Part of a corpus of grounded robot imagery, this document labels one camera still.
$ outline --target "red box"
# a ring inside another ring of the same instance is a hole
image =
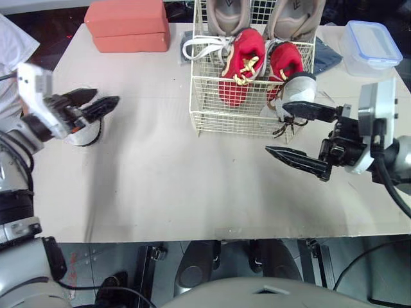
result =
[[[170,29],[162,0],[94,2],[84,17],[102,53],[167,51]]]

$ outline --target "blue lid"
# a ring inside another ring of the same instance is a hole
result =
[[[378,22],[349,21],[347,27],[360,57],[368,61],[400,63],[403,55],[388,29]]]

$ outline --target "robotic hand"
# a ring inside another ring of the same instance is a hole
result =
[[[51,72],[31,64],[18,66],[17,80],[30,114],[0,123],[0,307],[71,307],[56,283],[67,271],[60,248],[53,237],[35,238],[42,229],[33,214],[32,155],[53,137],[94,142],[119,98],[87,104],[96,89],[51,95]]]
[[[411,218],[411,208],[394,186],[411,194],[411,137],[394,138],[395,79],[364,85],[358,106],[358,120],[349,117],[351,106],[331,108],[295,101],[283,108],[293,116],[332,123],[334,130],[321,144],[318,159],[290,148],[267,146],[275,158],[296,169],[328,181],[333,166],[350,173],[372,173],[372,181],[383,184],[401,210]]]

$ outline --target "tabletop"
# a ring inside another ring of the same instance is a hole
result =
[[[53,92],[95,87],[121,99],[98,143],[78,148],[52,140],[36,154],[35,214],[44,235],[128,242],[411,232],[411,221],[369,173],[334,168],[324,183],[272,158],[265,146],[281,145],[272,139],[197,137],[188,111],[190,66],[177,63],[179,34],[191,28],[170,24],[167,53],[99,53],[80,26],[55,69]],[[342,31],[321,26],[317,35],[338,52]],[[402,115],[411,112],[411,95],[395,69],[392,76],[395,136],[410,135]],[[361,85],[378,80],[350,76],[341,63],[317,81],[317,103],[356,110]],[[316,157],[332,128],[309,123],[288,146]]]

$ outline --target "white wire basket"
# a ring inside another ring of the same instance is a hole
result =
[[[262,33],[274,5],[275,0],[251,0],[251,27]],[[193,38],[204,37],[207,35],[207,29],[206,0],[196,0]],[[315,39],[310,43],[293,43],[302,55],[304,70],[312,73]],[[193,55],[196,55],[205,46],[194,45]],[[268,101],[267,92],[277,92],[282,84],[281,82],[268,80],[269,65],[267,65],[264,76],[257,78],[249,84],[245,101],[236,107],[226,105],[220,99],[219,83],[221,81],[230,83],[230,87],[236,86],[234,80],[220,77],[223,67],[224,65],[220,62],[217,53],[208,54],[191,62],[189,112],[197,134],[199,135],[200,132],[219,132],[236,133],[251,137],[275,138],[273,133],[280,130],[284,123],[279,122],[278,118],[259,116],[261,109]],[[292,130],[291,127],[287,127],[284,134],[278,139],[289,143],[301,128],[300,126],[294,126]]]

